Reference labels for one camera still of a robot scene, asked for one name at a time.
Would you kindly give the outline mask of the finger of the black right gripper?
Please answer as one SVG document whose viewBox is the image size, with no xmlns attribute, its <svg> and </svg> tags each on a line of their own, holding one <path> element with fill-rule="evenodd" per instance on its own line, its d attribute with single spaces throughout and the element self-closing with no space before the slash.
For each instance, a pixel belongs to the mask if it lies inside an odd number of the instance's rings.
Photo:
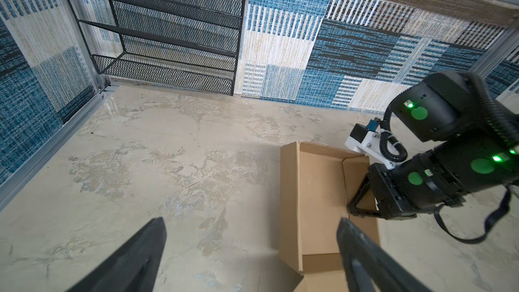
<svg viewBox="0 0 519 292">
<path fill-rule="evenodd" d="M 364 176 L 357 191 L 350 198 L 347 208 L 351 215 L 358 217 L 381 217 L 377 210 L 376 196 L 372 190 L 371 173 Z"/>
</svg>

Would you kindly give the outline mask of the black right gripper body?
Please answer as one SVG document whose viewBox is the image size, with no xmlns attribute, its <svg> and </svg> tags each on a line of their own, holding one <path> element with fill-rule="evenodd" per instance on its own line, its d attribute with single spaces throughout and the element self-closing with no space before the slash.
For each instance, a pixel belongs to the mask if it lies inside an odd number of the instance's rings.
<svg viewBox="0 0 519 292">
<path fill-rule="evenodd" d="M 428 166 L 405 162 L 389 170 L 383 164 L 373 164 L 368 168 L 367 178 L 382 218 L 404 220 L 430 212 Z"/>
</svg>

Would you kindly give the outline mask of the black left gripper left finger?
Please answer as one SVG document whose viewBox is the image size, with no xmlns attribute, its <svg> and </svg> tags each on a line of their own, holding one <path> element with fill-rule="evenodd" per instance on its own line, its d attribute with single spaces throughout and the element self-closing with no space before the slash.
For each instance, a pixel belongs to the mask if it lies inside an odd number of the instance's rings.
<svg viewBox="0 0 519 292">
<path fill-rule="evenodd" d="M 151 219 L 69 291 L 153 291 L 166 245 L 162 217 Z"/>
</svg>

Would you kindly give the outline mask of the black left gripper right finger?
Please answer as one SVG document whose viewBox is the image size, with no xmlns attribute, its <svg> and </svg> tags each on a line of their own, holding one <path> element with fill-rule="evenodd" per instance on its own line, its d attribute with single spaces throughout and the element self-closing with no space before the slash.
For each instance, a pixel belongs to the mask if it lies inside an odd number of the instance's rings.
<svg viewBox="0 0 519 292">
<path fill-rule="evenodd" d="M 429 291 L 352 221 L 342 218 L 337 243 L 350 291 Z"/>
</svg>

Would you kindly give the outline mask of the brown cardboard box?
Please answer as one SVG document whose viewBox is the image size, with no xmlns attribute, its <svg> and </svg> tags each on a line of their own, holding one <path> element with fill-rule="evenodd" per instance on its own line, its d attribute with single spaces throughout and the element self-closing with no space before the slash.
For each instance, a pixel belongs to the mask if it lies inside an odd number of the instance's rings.
<svg viewBox="0 0 519 292">
<path fill-rule="evenodd" d="M 364 155 L 328 145 L 281 147 L 278 255 L 303 277 L 296 291 L 348 290 L 336 239 L 342 218 L 380 242 L 377 219 L 347 210 L 369 165 Z"/>
</svg>

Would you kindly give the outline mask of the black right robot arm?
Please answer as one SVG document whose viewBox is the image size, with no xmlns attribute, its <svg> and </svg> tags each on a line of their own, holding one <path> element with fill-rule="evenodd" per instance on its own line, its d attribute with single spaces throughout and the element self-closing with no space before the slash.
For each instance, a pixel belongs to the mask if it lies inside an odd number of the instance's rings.
<svg viewBox="0 0 519 292">
<path fill-rule="evenodd" d="M 518 184 L 518 115 L 470 72 L 428 75 L 356 124 L 346 146 L 376 160 L 349 196 L 354 216 L 405 220 Z"/>
</svg>

